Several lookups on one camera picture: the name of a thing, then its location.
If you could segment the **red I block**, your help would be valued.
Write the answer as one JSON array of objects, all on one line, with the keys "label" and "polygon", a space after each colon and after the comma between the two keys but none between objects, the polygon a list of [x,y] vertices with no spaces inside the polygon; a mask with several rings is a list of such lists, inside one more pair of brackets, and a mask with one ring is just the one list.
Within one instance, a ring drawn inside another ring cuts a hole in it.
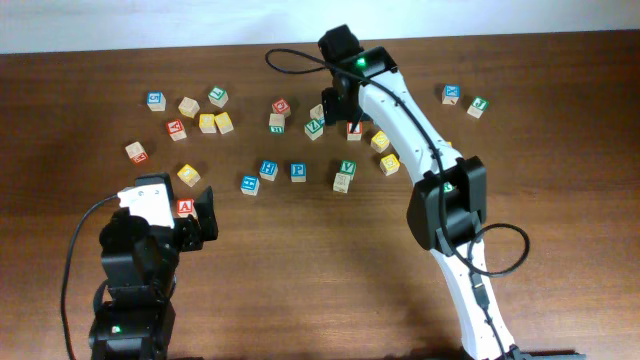
[{"label": "red I block", "polygon": [[346,135],[346,139],[348,141],[360,141],[361,137],[362,137],[362,133],[361,134],[350,134],[349,133],[349,123],[347,123],[347,135]]}]

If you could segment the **red A block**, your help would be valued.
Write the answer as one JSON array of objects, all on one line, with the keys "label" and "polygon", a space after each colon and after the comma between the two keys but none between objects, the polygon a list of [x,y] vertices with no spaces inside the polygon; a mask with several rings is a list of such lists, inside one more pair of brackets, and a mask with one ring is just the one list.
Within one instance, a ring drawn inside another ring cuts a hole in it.
[{"label": "red A block", "polygon": [[178,199],[176,201],[176,214],[181,218],[187,218],[189,216],[197,218],[195,200],[193,198]]}]

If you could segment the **green R block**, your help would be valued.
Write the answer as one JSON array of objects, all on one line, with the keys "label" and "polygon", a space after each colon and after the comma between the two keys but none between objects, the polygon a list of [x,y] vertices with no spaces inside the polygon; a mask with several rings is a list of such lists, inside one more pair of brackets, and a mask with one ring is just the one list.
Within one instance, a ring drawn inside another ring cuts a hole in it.
[{"label": "green R block", "polygon": [[455,187],[450,182],[446,182],[444,184],[444,192],[445,193],[449,193],[449,192],[453,191],[454,189],[455,189]]}]

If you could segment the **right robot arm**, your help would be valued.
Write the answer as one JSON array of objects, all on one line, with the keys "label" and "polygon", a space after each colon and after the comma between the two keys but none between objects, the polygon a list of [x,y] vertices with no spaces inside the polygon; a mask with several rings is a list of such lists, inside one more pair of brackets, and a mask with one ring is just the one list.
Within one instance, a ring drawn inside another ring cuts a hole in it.
[{"label": "right robot arm", "polygon": [[333,77],[323,92],[327,123],[370,117],[409,173],[407,222],[445,277],[467,357],[523,358],[500,314],[490,282],[494,274],[486,265],[483,163],[464,158],[438,134],[385,48],[364,49],[345,25],[327,31],[318,46]]}]

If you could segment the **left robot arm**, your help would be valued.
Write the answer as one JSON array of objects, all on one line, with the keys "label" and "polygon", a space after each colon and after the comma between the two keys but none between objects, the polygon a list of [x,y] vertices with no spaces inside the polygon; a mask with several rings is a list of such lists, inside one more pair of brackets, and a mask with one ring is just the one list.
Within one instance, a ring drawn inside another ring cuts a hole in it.
[{"label": "left robot arm", "polygon": [[193,215],[175,218],[169,175],[139,177],[116,194],[119,209],[101,230],[106,280],[94,296],[93,359],[165,359],[175,322],[171,297],[180,254],[218,238],[211,187]]}]

